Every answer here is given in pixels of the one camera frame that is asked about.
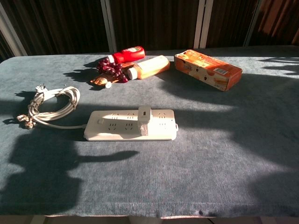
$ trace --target orange bottle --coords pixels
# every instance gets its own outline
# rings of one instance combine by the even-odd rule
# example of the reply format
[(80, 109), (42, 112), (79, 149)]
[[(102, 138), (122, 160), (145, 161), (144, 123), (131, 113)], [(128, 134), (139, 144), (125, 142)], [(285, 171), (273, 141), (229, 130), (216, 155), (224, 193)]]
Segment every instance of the orange bottle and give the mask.
[(160, 55), (144, 62), (135, 64), (132, 68), (128, 69), (127, 73), (129, 79), (144, 79), (162, 71), (168, 70), (170, 62), (168, 59)]

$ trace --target sauce bottle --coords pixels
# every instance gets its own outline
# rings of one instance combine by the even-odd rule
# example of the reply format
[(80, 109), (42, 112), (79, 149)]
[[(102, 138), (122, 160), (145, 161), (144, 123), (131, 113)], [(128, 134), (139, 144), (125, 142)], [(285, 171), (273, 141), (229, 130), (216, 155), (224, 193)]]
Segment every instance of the sauce bottle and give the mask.
[(144, 49), (140, 46), (124, 49), (121, 52), (108, 55), (110, 63), (133, 62), (145, 57)]
[(170, 62), (168, 59), (160, 55), (144, 62), (135, 64), (132, 68), (128, 69), (127, 73), (129, 79), (144, 79), (162, 71), (168, 70)]

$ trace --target grape bunch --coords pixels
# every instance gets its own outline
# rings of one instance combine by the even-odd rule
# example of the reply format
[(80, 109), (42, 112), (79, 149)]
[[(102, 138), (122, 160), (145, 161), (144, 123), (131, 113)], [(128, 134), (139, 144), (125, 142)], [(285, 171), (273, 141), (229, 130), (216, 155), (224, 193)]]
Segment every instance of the grape bunch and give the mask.
[(121, 70), (121, 68), (122, 68), (121, 63), (119, 64), (110, 63), (108, 58), (99, 61), (97, 65), (97, 70), (99, 74), (107, 73), (119, 80), (122, 80), (123, 83), (126, 83), (128, 79), (126, 75), (123, 73), (123, 71)]

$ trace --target bottle cap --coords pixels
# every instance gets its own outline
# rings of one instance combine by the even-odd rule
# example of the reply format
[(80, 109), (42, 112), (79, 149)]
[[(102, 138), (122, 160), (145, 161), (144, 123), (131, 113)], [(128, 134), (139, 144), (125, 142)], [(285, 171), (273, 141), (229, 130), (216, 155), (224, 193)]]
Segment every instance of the bottle cap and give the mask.
[(137, 79), (137, 70), (135, 68), (128, 69), (129, 79)]
[(105, 85), (105, 88), (109, 89), (109, 88), (111, 88), (111, 86), (112, 86), (112, 83), (111, 82), (107, 82), (106, 85)]
[(112, 55), (107, 56), (110, 63), (114, 63), (114, 57)]

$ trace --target cardboard box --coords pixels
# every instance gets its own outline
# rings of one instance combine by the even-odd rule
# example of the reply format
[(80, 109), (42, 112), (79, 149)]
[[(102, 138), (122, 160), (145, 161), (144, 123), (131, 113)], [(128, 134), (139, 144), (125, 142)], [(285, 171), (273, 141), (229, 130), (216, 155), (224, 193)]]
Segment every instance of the cardboard box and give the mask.
[(177, 70), (222, 91), (235, 85), (242, 74), (242, 69), (194, 50), (175, 55), (174, 63)]

